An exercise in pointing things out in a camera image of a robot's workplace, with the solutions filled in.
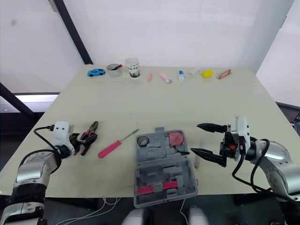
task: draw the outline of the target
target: blue toy car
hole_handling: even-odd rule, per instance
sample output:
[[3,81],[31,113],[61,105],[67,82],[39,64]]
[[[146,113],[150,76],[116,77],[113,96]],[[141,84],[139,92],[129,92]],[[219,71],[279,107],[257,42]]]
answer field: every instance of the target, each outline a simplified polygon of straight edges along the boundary
[[88,72],[88,76],[99,76],[105,74],[104,69],[93,69]]

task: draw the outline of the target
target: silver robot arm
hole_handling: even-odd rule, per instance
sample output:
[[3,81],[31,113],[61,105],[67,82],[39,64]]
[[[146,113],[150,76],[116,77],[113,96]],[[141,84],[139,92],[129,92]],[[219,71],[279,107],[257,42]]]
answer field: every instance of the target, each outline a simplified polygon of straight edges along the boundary
[[25,156],[17,172],[8,206],[4,209],[0,225],[45,225],[43,219],[45,192],[51,173],[56,171],[63,158],[74,155],[69,140],[73,125],[59,121],[47,127],[53,131],[56,151],[44,149]]
[[[220,144],[219,155],[205,149],[191,150],[205,160],[226,167],[227,158],[238,161],[232,176],[244,184],[250,185],[256,192],[273,195],[282,208],[287,224],[298,224],[300,221],[300,166],[295,165],[287,149],[274,141],[257,140],[250,137],[249,125],[245,117],[237,117],[232,125],[217,125],[203,123],[197,125],[209,132],[224,133]],[[254,164],[250,182],[235,176],[243,160]],[[272,192],[253,184],[256,168],[260,167],[265,173]]]
[[[262,155],[266,142],[256,140],[255,145],[255,158],[250,161],[254,165]],[[259,167],[265,173],[274,193],[300,202],[300,166],[292,162],[289,152],[283,145],[270,141],[269,149]]]

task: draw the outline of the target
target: screwdriver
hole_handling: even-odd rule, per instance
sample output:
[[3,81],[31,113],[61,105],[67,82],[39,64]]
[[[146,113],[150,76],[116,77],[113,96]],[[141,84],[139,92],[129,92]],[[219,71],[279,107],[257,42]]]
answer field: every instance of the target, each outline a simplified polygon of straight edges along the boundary
[[136,132],[138,132],[139,129],[136,129],[134,132],[132,132],[131,134],[127,135],[126,137],[124,137],[121,140],[117,140],[115,143],[111,144],[110,146],[108,146],[106,149],[102,150],[101,152],[98,153],[98,158],[104,158],[105,156],[107,156],[109,153],[111,153],[113,150],[115,150],[117,147],[119,147],[122,144],[122,141],[124,141],[126,138],[130,137],[131,135],[135,134]]

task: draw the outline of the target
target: yellow sponge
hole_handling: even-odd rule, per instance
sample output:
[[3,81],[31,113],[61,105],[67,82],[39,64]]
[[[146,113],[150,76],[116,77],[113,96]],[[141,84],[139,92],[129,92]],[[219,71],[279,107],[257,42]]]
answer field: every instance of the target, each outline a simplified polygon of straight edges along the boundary
[[204,70],[203,73],[202,73],[202,76],[204,78],[209,78],[213,75],[214,71],[208,69],[208,70]]

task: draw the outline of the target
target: floor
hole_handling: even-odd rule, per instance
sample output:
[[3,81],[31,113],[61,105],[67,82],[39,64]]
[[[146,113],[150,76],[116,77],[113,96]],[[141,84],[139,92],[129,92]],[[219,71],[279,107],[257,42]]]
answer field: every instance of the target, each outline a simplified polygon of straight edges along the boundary
[[[293,110],[287,106],[280,108],[289,121],[292,120],[294,114],[299,112],[298,109]],[[25,121],[25,118],[22,118],[22,116],[13,118],[11,121],[11,118],[4,118],[1,114],[0,170],[13,155],[31,128],[32,124]],[[244,195],[247,199],[256,197],[259,200],[239,206],[234,203],[236,197],[236,195],[199,195],[187,199],[183,211],[189,206],[198,206],[205,212],[211,225],[268,225],[272,220],[283,222],[281,210],[275,198],[260,197],[256,194]],[[0,215],[6,199],[7,196],[0,196]],[[84,202],[87,202],[88,206],[83,207]],[[93,210],[88,208],[93,206],[93,208],[98,209],[102,204],[102,199],[46,199],[44,218],[48,220],[48,225],[56,225],[65,219],[89,214]],[[154,214],[154,224],[184,224],[183,216],[179,213],[181,204],[182,201],[175,201],[150,207]],[[111,207],[111,205],[106,205],[101,212],[105,212]],[[132,209],[134,209],[133,199],[122,198],[115,208],[107,214],[73,224],[119,225]]]
[[[175,201],[149,207],[154,215],[155,225],[183,225],[184,218],[179,213],[182,201]],[[269,225],[271,220],[283,223],[279,204],[274,198],[264,199],[243,206],[235,206],[233,195],[199,195],[187,199],[183,212],[190,206],[198,206],[206,214],[211,225]],[[105,206],[102,212],[112,206]],[[120,225],[126,215],[134,209],[132,198],[122,198],[109,213],[75,222],[76,225]],[[91,210],[51,200],[45,202],[44,218],[48,225],[56,225],[62,220],[81,217]]]

